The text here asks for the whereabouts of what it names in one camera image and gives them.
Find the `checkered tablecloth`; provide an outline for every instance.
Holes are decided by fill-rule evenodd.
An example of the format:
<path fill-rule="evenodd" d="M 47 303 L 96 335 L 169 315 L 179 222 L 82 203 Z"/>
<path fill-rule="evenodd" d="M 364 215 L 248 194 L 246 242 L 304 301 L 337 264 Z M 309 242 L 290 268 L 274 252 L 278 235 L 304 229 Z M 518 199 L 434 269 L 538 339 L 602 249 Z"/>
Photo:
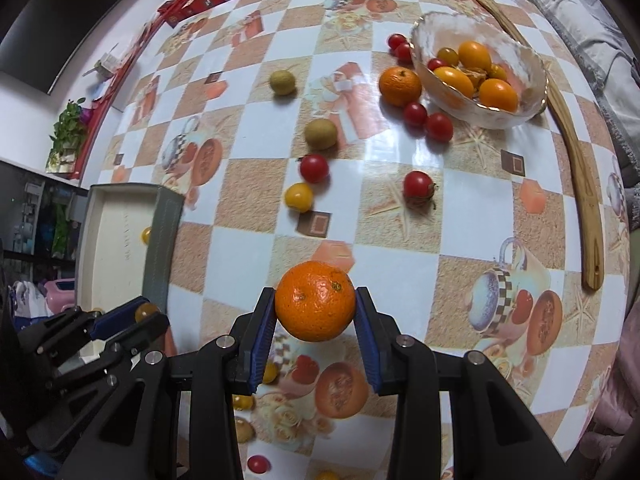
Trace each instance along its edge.
<path fill-rule="evenodd" d="M 571 111 L 600 201 L 602 289 L 580 286 L 569 161 L 548 111 L 505 131 L 456 121 L 443 148 L 408 132 L 398 111 L 379 102 L 378 75 L 396 63 L 386 38 L 408 35 L 431 10 L 493 23 L 472 0 L 234 0 L 153 38 L 148 52 L 157 54 L 143 66 L 100 174 L 100 182 L 156 182 L 185 194 L 168 298 L 179 351 L 226 333 L 289 267 L 328 261 L 369 287 L 402 332 L 455 354 L 484 350 L 562 455 L 571 453 L 606 382 L 625 311 L 619 169 L 593 94 L 553 28 L 529 2 L 496 1 L 542 56 Z M 274 99 L 269 88 L 281 69 L 296 76 L 292 98 Z M 314 188 L 314 210 L 329 218 L 325 238 L 302 234 L 303 222 L 282 203 L 300 181 L 296 159 L 307 152 L 302 130 L 313 118 L 328 118 L 339 132 L 330 182 Z M 406 207 L 402 180 L 414 168 L 438 185 L 435 208 Z M 495 333 L 474 329 L 467 307 L 486 292 L 488 273 L 510 280 L 505 298 L 516 303 L 524 290 L 533 304 L 555 293 L 562 324 L 550 349 L 530 355 L 528 314 L 512 324 L 515 340 L 500 332 L 517 310 L 511 304 L 501 307 Z M 356 415 L 330 418 L 314 386 L 292 375 L 306 355 L 321 372 L 346 363 L 357 384 L 353 328 L 321 347 L 278 332 L 272 350 L 282 365 L 278 383 L 261 386 L 254 408 L 238 412 L 257 432 L 242 456 L 271 462 L 260 477 L 309 480 L 333 470 L 386 478 L 394 400 L 371 394 Z M 443 468 L 451 465 L 447 403 L 443 396 Z"/>

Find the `glass bowl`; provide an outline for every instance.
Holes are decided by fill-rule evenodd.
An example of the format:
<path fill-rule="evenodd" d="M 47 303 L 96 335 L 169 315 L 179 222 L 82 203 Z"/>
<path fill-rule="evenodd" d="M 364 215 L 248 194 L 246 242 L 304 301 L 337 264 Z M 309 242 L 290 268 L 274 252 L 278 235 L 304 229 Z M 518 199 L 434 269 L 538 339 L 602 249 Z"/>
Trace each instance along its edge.
<path fill-rule="evenodd" d="M 457 51 L 460 43 L 468 40 L 487 47 L 492 61 L 507 71 L 507 82 L 520 99 L 516 112 L 481 105 L 442 82 L 427 68 L 427 62 L 442 47 Z M 525 123 L 545 109 L 546 71 L 540 56 L 489 23 L 458 12 L 429 12 L 415 22 L 410 43 L 415 71 L 429 99 L 462 121 L 503 130 Z"/>

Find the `orange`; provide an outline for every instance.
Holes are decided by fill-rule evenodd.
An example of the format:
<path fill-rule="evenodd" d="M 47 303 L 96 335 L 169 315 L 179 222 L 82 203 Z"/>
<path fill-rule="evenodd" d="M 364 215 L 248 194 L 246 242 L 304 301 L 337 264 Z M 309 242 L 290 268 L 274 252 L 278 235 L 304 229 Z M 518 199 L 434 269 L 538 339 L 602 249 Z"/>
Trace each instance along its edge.
<path fill-rule="evenodd" d="M 478 90 L 480 104 L 500 108 L 508 112 L 518 109 L 518 94 L 507 82 L 499 79 L 487 79 Z"/>
<path fill-rule="evenodd" d="M 469 99 L 474 96 L 474 92 L 476 90 L 474 89 L 474 84 L 471 82 L 471 79 L 469 79 L 468 75 L 462 73 L 457 68 L 441 66 L 434 70 L 433 73 L 446 84 L 453 86 L 453 88 Z"/>
<path fill-rule="evenodd" d="M 422 83 L 415 72 L 401 66 L 387 68 L 378 81 L 383 99 L 393 106 L 405 107 L 420 99 Z"/>
<path fill-rule="evenodd" d="M 481 68 L 485 72 L 491 70 L 491 56 L 484 45 L 475 41 L 464 41 L 458 47 L 460 63 L 467 68 Z"/>
<path fill-rule="evenodd" d="M 353 319 L 356 294 L 343 270 L 322 262 L 303 262 L 280 280 L 275 308 L 278 320 L 293 337 L 329 341 Z"/>

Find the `wooden spatula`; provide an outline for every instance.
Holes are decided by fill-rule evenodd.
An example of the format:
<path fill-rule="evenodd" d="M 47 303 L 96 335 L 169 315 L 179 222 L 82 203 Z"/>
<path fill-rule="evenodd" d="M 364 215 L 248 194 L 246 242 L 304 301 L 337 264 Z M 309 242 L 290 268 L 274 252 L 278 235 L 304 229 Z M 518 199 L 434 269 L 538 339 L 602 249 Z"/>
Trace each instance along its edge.
<path fill-rule="evenodd" d="M 504 31 L 514 40 L 529 46 L 517 27 L 504 15 L 494 0 L 476 0 L 493 15 Z M 602 240 L 602 221 L 596 186 L 580 149 L 578 136 L 569 108 L 564 102 L 558 85 L 546 73 L 548 79 L 547 99 L 551 114 L 560 127 L 562 138 L 569 154 L 571 176 L 574 181 L 575 201 L 580 222 L 580 240 L 582 241 L 582 286 L 598 290 L 604 280 L 604 242 Z"/>

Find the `potted plant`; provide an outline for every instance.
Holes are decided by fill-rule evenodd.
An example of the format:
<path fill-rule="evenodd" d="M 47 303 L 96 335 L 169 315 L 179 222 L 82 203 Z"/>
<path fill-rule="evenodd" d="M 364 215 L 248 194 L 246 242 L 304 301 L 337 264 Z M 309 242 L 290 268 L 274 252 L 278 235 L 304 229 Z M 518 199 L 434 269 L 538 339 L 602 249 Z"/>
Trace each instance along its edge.
<path fill-rule="evenodd" d="M 53 125 L 54 134 L 49 136 L 53 146 L 47 166 L 73 165 L 76 160 L 92 113 L 92 110 L 80 106 L 84 101 L 84 97 L 76 102 L 70 100 Z"/>

